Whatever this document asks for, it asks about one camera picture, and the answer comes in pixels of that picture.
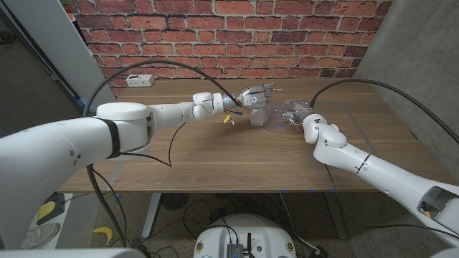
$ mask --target power strip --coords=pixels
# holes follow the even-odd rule
[[[153,75],[129,75],[126,78],[129,87],[150,87],[155,82]]]

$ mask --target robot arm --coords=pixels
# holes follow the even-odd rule
[[[459,236],[459,186],[416,176],[403,168],[373,156],[347,143],[336,125],[309,109],[307,103],[290,100],[293,111],[285,117],[302,121],[305,141],[316,144],[314,158],[356,174],[399,202],[425,226]],[[459,239],[436,234],[448,244],[459,247]]]
[[[257,92],[268,100],[270,88]],[[252,88],[236,95],[245,96]],[[251,109],[245,103],[244,108]],[[236,104],[221,94],[197,93],[193,102],[142,105],[113,102],[98,107],[94,118],[39,125],[0,139],[0,249],[17,249],[32,217],[54,191],[76,171],[119,153],[146,153],[160,130],[203,121]],[[127,160],[135,156],[118,156]]]

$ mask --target wooden table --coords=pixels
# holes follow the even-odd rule
[[[291,98],[310,100],[335,79],[220,80],[230,92],[274,82],[270,101]],[[146,105],[191,101],[197,92],[220,92],[206,80],[156,81],[153,87],[128,88],[118,101]],[[235,126],[223,123],[225,114],[204,122],[186,124],[177,134],[171,151],[173,168],[148,158],[120,164],[101,161],[95,168],[116,191],[142,192],[293,192],[333,189],[323,164],[313,157],[314,145],[303,139],[295,126],[281,133],[250,124],[249,110],[233,115]],[[404,123],[368,85],[349,83],[325,91],[316,111],[339,126],[348,142],[425,178],[454,183],[445,169]],[[161,131],[152,139],[150,155],[167,161],[169,143],[176,128]],[[374,191],[359,177],[332,168],[338,191]],[[99,181],[101,188],[105,184]],[[91,192],[85,170],[77,172],[59,192]]]

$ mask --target floor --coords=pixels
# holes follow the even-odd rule
[[[127,237],[141,237],[143,220],[146,215],[150,194],[122,193],[121,203],[126,213]],[[447,249],[448,245],[429,231],[415,228],[388,228],[363,229],[346,220],[349,239],[340,240],[336,237],[331,217],[328,212],[325,197],[322,193],[285,193],[285,202],[292,216],[296,232],[306,241],[314,245],[321,245],[330,257],[431,257],[440,250]],[[232,193],[226,198],[213,193],[190,194],[186,205],[180,209],[169,211],[161,207],[153,229],[154,236],[143,244],[149,252],[158,252],[160,257],[192,257],[195,239],[186,231],[182,222],[185,209],[187,226],[194,235],[199,235],[205,226],[210,224],[209,208],[214,213],[223,208],[223,213],[251,212],[269,216],[285,228],[292,236],[286,225],[286,212],[281,206],[279,195],[276,193]],[[387,198],[382,193],[339,193],[346,213],[351,219],[360,224],[382,225],[410,223],[419,224],[416,219],[404,210],[399,204]],[[120,219],[123,220],[119,206],[114,198],[108,197],[108,203]],[[99,208],[95,228],[113,224]],[[118,235],[114,232],[113,243]],[[294,239],[298,257],[308,257],[310,251]],[[106,237],[103,234],[94,234],[91,247],[105,247]],[[120,241],[113,247],[121,247]]]

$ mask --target table leg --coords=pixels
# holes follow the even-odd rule
[[[328,210],[330,211],[331,219],[335,225],[336,234],[339,239],[347,239],[346,225],[344,224],[343,215],[339,209],[338,199],[335,193],[325,193],[325,198],[328,204]]]
[[[148,205],[148,211],[146,213],[145,224],[143,225],[142,237],[147,239],[153,228],[156,215],[159,211],[159,199],[161,198],[160,193],[152,193],[150,204]]]

